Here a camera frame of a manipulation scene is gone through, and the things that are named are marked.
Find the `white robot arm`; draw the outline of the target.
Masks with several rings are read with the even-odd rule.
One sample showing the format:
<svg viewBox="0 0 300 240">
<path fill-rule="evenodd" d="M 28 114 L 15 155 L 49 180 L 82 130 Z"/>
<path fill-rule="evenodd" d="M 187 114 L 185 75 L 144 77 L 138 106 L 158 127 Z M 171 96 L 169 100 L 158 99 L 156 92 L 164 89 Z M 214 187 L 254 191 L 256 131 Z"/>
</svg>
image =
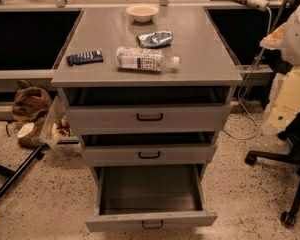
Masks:
<svg viewBox="0 0 300 240">
<path fill-rule="evenodd" d="M 288 73 L 277 73 L 271 87 L 261 129 L 275 135 L 285 130 L 300 113 L 300 5 L 288 20 L 260 42 L 263 48 L 279 50 Z"/>
</svg>

